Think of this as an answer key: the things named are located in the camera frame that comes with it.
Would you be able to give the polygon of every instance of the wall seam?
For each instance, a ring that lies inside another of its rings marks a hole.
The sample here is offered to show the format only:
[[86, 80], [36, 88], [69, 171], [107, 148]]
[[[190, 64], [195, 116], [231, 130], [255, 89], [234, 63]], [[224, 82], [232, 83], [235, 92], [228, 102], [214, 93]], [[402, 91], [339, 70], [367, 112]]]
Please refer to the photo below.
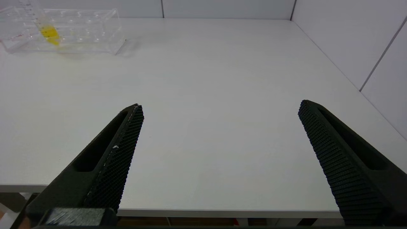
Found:
[[165, 18], [165, 15], [164, 15], [164, 4], [162, 3], [162, 0], [161, 0], [161, 13], [162, 13], [162, 18]]
[[297, 4], [297, 0], [294, 1], [293, 11], [291, 12], [290, 21], [293, 21], [294, 9], [295, 9], [295, 5], [296, 5], [296, 4]]
[[293, 21], [296, 25], [297, 25], [297, 27], [298, 28], [300, 28], [300, 30], [308, 37], [308, 39], [310, 40], [310, 41], [312, 41], [312, 43], [324, 54], [324, 56], [326, 57], [326, 58], [328, 58], [328, 60], [342, 73], [342, 75], [347, 79], [347, 80], [349, 80], [349, 82], [358, 90], [358, 88], [352, 83], [352, 81], [342, 72], [342, 70], [340, 69], [340, 68], [338, 68], [338, 66], [329, 58], [329, 56], [327, 56], [326, 55], [326, 53], [324, 53], [324, 51], [308, 36], [308, 34], [306, 34], [305, 32], [304, 32], [304, 30], [302, 30], [302, 28], [295, 22], [295, 21]]
[[[363, 97], [365, 97], [365, 99], [366, 99], [367, 101], [369, 101], [369, 99], [368, 99], [363, 93], [361, 93], [361, 94], [363, 95]], [[375, 110], [377, 110], [377, 112], [379, 112], [379, 114], [384, 118], [384, 120], [386, 120], [387, 123], [389, 123], [390, 126], [391, 126], [404, 140], [407, 141], [407, 138], [405, 138], [405, 137], [396, 129], [396, 127], [394, 127], [394, 125], [393, 125], [392, 123], [390, 123], [390, 121], [376, 108], [376, 106], [375, 106], [374, 104], [372, 104], [372, 102], [370, 102], [370, 101], [369, 101], [369, 103], [375, 108]]]
[[374, 70], [376, 70], [377, 66], [379, 65], [380, 61], [383, 59], [384, 55], [386, 54], [387, 50], [389, 50], [390, 46], [392, 45], [393, 41], [395, 40], [395, 38], [397, 37], [398, 33], [400, 32], [400, 30], [403, 28], [404, 24], [407, 21], [407, 16], [404, 19], [404, 21], [401, 23], [399, 29], [396, 31], [396, 33], [394, 34], [394, 36], [392, 37], [392, 39], [390, 40], [389, 44], [387, 45], [387, 47], [384, 49], [382, 55], [380, 56], [379, 60], [376, 62], [376, 64], [374, 65], [372, 71], [370, 71], [368, 77], [366, 78], [365, 82], [363, 83], [363, 85], [360, 87], [359, 91], [362, 92], [362, 89], [365, 87], [366, 83], [368, 82], [368, 80], [370, 79], [370, 77], [372, 76]]

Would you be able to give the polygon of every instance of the white wall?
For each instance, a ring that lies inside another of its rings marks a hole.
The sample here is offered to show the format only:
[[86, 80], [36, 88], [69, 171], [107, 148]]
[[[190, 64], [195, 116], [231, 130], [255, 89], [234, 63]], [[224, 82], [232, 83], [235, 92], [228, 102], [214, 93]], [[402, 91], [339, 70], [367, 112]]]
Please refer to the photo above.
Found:
[[407, 24], [377, 65], [362, 94], [407, 139]]
[[407, 16], [407, 0], [297, 0], [293, 21], [360, 89]]
[[[247, 18], [289, 20], [295, 0], [39, 0], [46, 9], [112, 9], [122, 18]], [[0, 9], [18, 0], [0, 0]]]
[[166, 18], [289, 20], [294, 0], [163, 0]]
[[[113, 9], [121, 18], [162, 18], [161, 0], [39, 0], [45, 9]], [[0, 0], [0, 9], [19, 7], [18, 0]]]

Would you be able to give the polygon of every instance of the white table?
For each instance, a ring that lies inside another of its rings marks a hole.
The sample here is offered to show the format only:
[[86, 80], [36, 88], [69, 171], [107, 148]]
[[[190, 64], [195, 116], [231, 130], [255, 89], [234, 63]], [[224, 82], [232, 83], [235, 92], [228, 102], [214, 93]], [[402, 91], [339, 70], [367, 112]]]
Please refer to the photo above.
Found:
[[120, 216], [340, 217], [303, 99], [407, 171], [407, 142], [296, 24], [122, 24], [118, 56], [1, 52], [0, 192], [43, 190], [133, 103], [145, 121]]

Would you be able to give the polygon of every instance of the tube with yellow liquid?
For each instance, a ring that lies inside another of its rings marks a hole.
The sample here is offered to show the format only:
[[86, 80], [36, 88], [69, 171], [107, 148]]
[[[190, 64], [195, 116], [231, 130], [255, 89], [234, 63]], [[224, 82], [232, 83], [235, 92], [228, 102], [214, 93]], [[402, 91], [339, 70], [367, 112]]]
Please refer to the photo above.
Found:
[[45, 15], [45, 12], [39, 5], [38, 0], [19, 0], [19, 2], [44, 38], [49, 43], [59, 46], [59, 34]]

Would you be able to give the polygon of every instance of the yellow liquid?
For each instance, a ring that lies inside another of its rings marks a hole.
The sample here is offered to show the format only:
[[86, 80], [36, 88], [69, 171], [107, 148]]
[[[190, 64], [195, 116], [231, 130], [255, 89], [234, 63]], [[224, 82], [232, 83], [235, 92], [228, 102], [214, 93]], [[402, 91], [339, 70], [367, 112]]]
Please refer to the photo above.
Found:
[[59, 45], [59, 34], [54, 26], [46, 25], [41, 28], [41, 34], [45, 37], [45, 39], [56, 46]]

